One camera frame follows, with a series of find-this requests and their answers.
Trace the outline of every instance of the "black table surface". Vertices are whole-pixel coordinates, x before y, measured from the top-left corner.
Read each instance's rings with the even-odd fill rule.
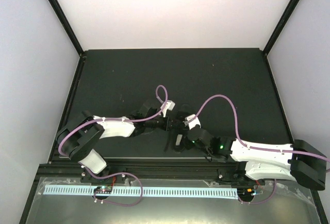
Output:
[[[228,96],[238,114],[242,139],[286,144],[290,137],[267,63],[257,48],[89,50],[70,117],[83,110],[121,117],[138,110],[162,84],[169,99],[196,111],[214,94]],[[199,119],[216,136],[235,137],[234,116],[224,99],[214,99]],[[167,133],[101,139],[95,149],[106,158],[202,158],[197,150],[163,151]]]

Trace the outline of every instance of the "black enclosure frame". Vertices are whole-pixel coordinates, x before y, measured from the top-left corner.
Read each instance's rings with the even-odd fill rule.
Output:
[[[56,15],[59,18],[61,24],[63,25],[65,31],[67,32],[72,44],[74,45],[75,49],[77,50],[78,55],[80,56],[78,66],[77,66],[77,69],[76,69],[76,72],[75,72],[75,75],[74,75],[74,79],[72,81],[71,88],[70,88],[70,91],[69,91],[69,95],[68,95],[67,101],[65,103],[64,111],[63,111],[63,114],[62,114],[62,117],[61,117],[61,120],[60,120],[60,124],[59,124],[59,127],[58,127],[58,130],[60,130],[68,121],[68,117],[69,117],[69,114],[70,114],[73,99],[75,97],[75,93],[76,93],[76,90],[77,90],[77,87],[78,87],[80,76],[81,76],[81,73],[83,71],[83,67],[84,67],[84,64],[85,64],[86,53],[83,50],[83,48],[81,47],[81,45],[80,45],[80,43],[79,43],[72,27],[71,27],[69,21],[67,20],[62,8],[60,7],[60,4],[58,3],[58,1],[57,0],[48,0],[48,1],[50,2],[52,8],[54,9]],[[289,129],[289,125],[288,125],[287,119],[285,117],[284,109],[283,109],[281,100],[279,98],[279,94],[278,94],[278,91],[277,91],[277,88],[276,88],[276,84],[275,84],[275,81],[274,81],[269,63],[268,63],[267,55],[269,54],[270,50],[272,49],[273,45],[275,44],[275,42],[276,42],[277,38],[279,37],[281,31],[285,27],[287,21],[289,20],[291,14],[293,13],[293,11],[294,11],[296,5],[298,4],[298,2],[299,2],[299,0],[290,0],[290,2],[288,3],[284,13],[282,14],[280,20],[278,21],[272,35],[270,36],[270,38],[269,38],[269,40],[268,40],[268,42],[267,42],[267,44],[266,44],[266,46],[263,50],[265,61],[267,62],[267,66],[268,66],[268,71],[269,71],[269,74],[270,74],[271,79],[272,79],[272,84],[273,84],[273,87],[276,91],[277,101],[278,101],[278,103],[281,107],[282,116],[283,116],[283,119],[285,121],[287,131],[290,135],[291,135],[291,131]],[[21,217],[21,221],[20,221],[21,224],[24,224],[27,221],[29,210],[31,208],[31,205],[32,205],[32,202],[33,202],[33,199],[34,199],[34,195],[35,195],[36,190],[37,190],[39,179],[41,177],[73,177],[73,178],[80,178],[81,177],[81,173],[83,172],[83,169],[77,163],[73,163],[73,162],[71,162],[69,160],[66,160],[66,159],[61,159],[58,156],[55,148],[56,148],[56,142],[54,141],[51,153],[49,155],[48,163],[47,164],[41,164],[38,168],[35,180],[32,184],[28,199],[26,201],[24,211],[22,213],[22,217]],[[128,167],[132,164],[132,162],[127,161],[127,160],[125,162],[124,161],[123,162],[116,161],[116,162],[111,162],[111,163],[112,164],[117,163],[119,166],[128,166]],[[135,161],[134,165],[135,165],[135,167],[130,170],[130,173],[133,173],[133,174],[136,174],[137,176],[142,176],[142,177],[143,177],[143,170],[141,170],[141,169],[148,168],[150,166],[152,166],[153,168],[168,169],[168,171],[161,170],[161,171],[163,171],[163,174],[162,175],[157,174],[157,176],[156,176],[157,178],[181,177],[182,176],[181,174],[184,171],[183,170],[183,171],[176,172],[174,170],[171,170],[171,167],[173,166],[173,164],[171,162],[159,163],[159,162],[150,162],[150,161],[143,162],[143,161],[141,161],[141,162],[137,163]],[[212,165],[210,165],[208,163],[191,162],[191,163],[188,163],[188,167],[190,169],[191,168],[193,168],[193,169],[202,169],[202,168],[205,169],[205,168],[207,168],[208,170],[206,170],[207,173],[202,173],[201,170],[197,170],[200,173],[196,173],[196,170],[195,170],[194,175],[189,175],[189,173],[187,173],[187,174],[185,174],[185,178],[191,178],[191,179],[210,178],[210,179],[213,179],[217,175],[218,169],[221,167],[221,163],[219,163],[219,164],[218,163],[214,163],[214,164],[212,163]],[[317,191],[311,191],[311,192],[312,192],[312,196],[313,196],[315,205],[317,207],[317,212],[319,214],[320,221],[321,221],[322,224],[327,224],[328,221],[327,221],[327,218],[326,218],[326,215],[325,215],[325,212],[324,212],[319,194],[318,194]]]

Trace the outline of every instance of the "purple cable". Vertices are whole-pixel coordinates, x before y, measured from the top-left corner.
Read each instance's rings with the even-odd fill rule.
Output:
[[[192,122],[195,118],[197,118],[200,113],[202,112],[202,110],[204,109],[204,107],[206,106],[207,103],[209,103],[209,101],[211,101],[214,98],[224,98],[225,100],[227,100],[230,104],[230,106],[232,107],[233,113],[234,113],[234,120],[235,120],[235,133],[236,133],[236,137],[238,139],[238,141],[240,142],[240,144],[242,144],[244,147],[248,147],[247,144],[245,144],[241,137],[239,136],[238,133],[238,121],[237,121],[237,112],[235,109],[235,106],[233,104],[233,102],[231,101],[231,99],[229,99],[227,96],[222,95],[222,94],[216,94],[214,96],[209,97],[201,106],[201,108],[199,109],[199,111],[197,112],[196,116],[194,118],[192,118],[191,120],[189,120],[187,123]],[[279,150],[279,149],[270,149],[270,148],[259,148],[259,147],[254,147],[254,146],[250,146],[250,149],[255,149],[255,150],[260,150],[260,151],[269,151],[269,152],[278,152],[278,153],[294,153],[294,154],[302,154],[305,156],[311,156],[311,157],[315,157],[324,161],[327,161],[330,163],[330,159],[328,159],[327,157],[324,156],[320,156],[318,154],[315,153],[309,153],[309,152],[303,152],[303,151],[294,151],[294,150]]]
[[[139,183],[139,185],[140,185],[140,188],[141,188],[141,194],[140,194],[140,196],[139,196],[139,199],[138,199],[136,202],[131,203],[131,204],[123,204],[123,203],[112,202],[112,201],[108,201],[108,200],[103,200],[103,202],[111,203],[111,204],[118,205],[118,206],[121,206],[121,207],[132,207],[132,206],[138,204],[138,203],[142,200],[143,186],[142,186],[141,181],[140,181],[140,180],[138,179],[138,177],[136,177],[134,174],[130,174],[130,173],[122,172],[122,173],[110,174],[110,175],[108,175],[108,176],[104,176],[104,177],[98,177],[98,176],[96,176],[96,175],[95,175],[95,174],[94,174],[89,168],[87,168],[87,167],[85,167],[85,168],[86,168],[87,172],[89,172],[89,174],[90,174],[92,177],[96,178],[96,179],[108,179],[108,178],[111,178],[111,177],[114,177],[114,176],[117,176],[117,175],[125,174],[125,175],[129,175],[129,176],[135,178],[135,179],[138,181],[138,183]],[[94,193],[94,196],[93,196],[94,199],[95,199],[96,201],[100,201],[100,202],[101,202],[101,200],[99,200],[99,199],[96,198],[96,194],[97,194],[97,192]]]
[[[164,92],[165,92],[165,101],[162,101],[160,99],[160,97],[158,96],[158,90],[159,88],[162,88],[164,89]],[[168,93],[167,93],[167,89],[163,86],[163,85],[159,85],[157,88],[156,88],[156,97],[157,99],[161,102],[161,103],[164,103],[164,102],[167,102],[168,101]],[[154,117],[158,116],[160,113],[162,113],[162,111],[164,110],[164,108],[166,107],[166,105],[164,105],[160,110],[159,112],[157,112],[155,115],[152,115],[151,117],[147,117],[147,118],[143,118],[143,119],[135,119],[135,120],[130,120],[130,119],[125,119],[123,120],[124,122],[144,122],[144,121],[147,121],[147,120],[150,120],[150,119],[153,119]],[[118,117],[108,117],[105,119],[105,121],[122,121],[121,118],[118,118]],[[88,121],[86,123],[83,123],[82,125],[79,125],[77,128],[75,128],[73,131],[71,131],[66,137],[64,137],[64,139],[62,140],[62,142],[60,142],[59,146],[58,146],[58,152],[63,155],[63,156],[68,156],[67,154],[63,153],[62,152],[62,147],[63,147],[63,144],[74,134],[76,133],[78,130],[80,130],[81,128],[83,127],[86,127],[90,124],[94,124],[94,123],[97,123],[97,122],[102,122],[103,119],[102,118],[98,118],[98,119],[94,119],[94,120],[91,120],[91,121]]]
[[[271,194],[268,198],[266,198],[265,200],[260,201],[260,202],[244,202],[244,201],[242,201],[242,199],[240,199],[240,197],[238,197],[238,200],[239,200],[241,203],[246,203],[246,204],[262,204],[262,203],[265,203],[265,202],[269,201],[269,199],[271,199],[271,198],[275,195],[276,188],[277,188],[277,186],[276,186],[276,179],[274,179],[274,189],[273,189],[273,192],[272,192],[272,194]]]

